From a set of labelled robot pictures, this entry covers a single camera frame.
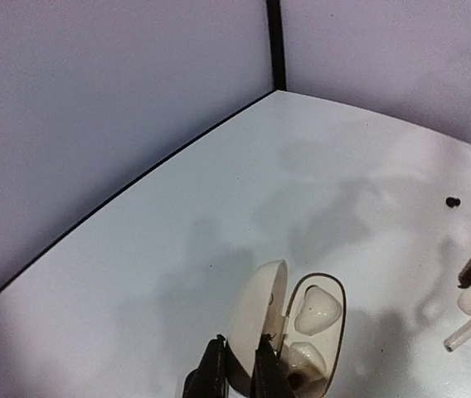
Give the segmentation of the white earbud charging case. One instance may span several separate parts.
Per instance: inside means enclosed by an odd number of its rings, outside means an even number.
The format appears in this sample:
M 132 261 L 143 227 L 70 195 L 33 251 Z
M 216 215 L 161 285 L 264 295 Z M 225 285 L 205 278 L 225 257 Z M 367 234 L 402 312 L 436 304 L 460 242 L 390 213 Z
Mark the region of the white earbud charging case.
M 241 290 L 227 333 L 226 377 L 250 396 L 255 350 L 270 336 L 279 367 L 297 397 L 324 397 L 342 345 L 346 292 L 330 274 L 306 274 L 287 290 L 284 260 L 261 265 Z

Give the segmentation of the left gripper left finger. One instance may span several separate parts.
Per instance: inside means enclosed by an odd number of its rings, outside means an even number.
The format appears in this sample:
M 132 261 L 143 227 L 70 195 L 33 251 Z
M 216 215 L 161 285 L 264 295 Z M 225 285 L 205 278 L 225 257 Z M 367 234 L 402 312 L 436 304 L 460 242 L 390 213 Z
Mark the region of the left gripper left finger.
M 183 398 L 227 396 L 225 340 L 218 334 L 207 343 L 198 367 L 192 370 L 184 381 Z

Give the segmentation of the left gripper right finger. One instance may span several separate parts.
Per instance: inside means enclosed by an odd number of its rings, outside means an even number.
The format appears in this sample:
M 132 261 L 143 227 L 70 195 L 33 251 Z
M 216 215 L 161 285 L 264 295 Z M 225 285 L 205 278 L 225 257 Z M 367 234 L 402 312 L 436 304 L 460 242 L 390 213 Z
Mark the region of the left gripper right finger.
M 250 397 L 288 398 L 294 397 L 289 382 L 274 353 L 269 334 L 260 337 L 255 350 L 255 364 L 251 379 Z

